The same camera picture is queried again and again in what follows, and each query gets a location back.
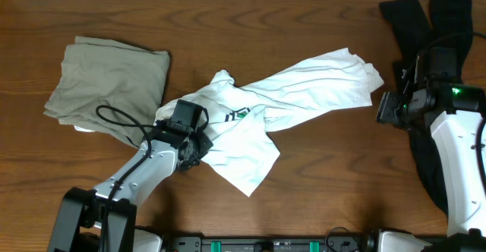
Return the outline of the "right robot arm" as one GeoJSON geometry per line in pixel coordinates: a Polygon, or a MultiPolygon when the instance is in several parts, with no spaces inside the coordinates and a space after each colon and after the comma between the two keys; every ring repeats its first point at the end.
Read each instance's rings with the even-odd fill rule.
{"type": "Polygon", "coordinates": [[[383,94],[377,122],[424,131],[437,148],[448,203],[447,237],[431,242],[410,233],[381,231],[374,251],[483,251],[485,249],[485,93],[461,84],[456,50],[421,50],[404,70],[402,92],[383,94]]]}

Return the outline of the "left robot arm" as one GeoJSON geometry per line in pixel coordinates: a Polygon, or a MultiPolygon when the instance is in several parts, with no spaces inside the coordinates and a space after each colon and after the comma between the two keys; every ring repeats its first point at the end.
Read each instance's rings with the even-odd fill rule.
{"type": "Polygon", "coordinates": [[[62,198],[49,241],[50,251],[161,251],[163,238],[135,225],[138,208],[176,171],[200,164],[212,147],[205,134],[206,108],[179,100],[172,115],[154,125],[126,112],[126,126],[138,128],[142,143],[112,177],[90,190],[73,187],[62,198]]]}

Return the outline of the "white t-shirt with logo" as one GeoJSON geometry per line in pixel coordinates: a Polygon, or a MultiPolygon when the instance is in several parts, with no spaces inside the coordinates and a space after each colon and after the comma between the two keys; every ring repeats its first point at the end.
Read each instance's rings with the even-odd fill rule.
{"type": "Polygon", "coordinates": [[[279,150],[270,132],[292,128],[327,112],[371,106],[383,79],[348,49],[300,61],[243,87],[226,70],[184,101],[203,106],[212,147],[202,159],[246,196],[265,179],[279,150]]]}

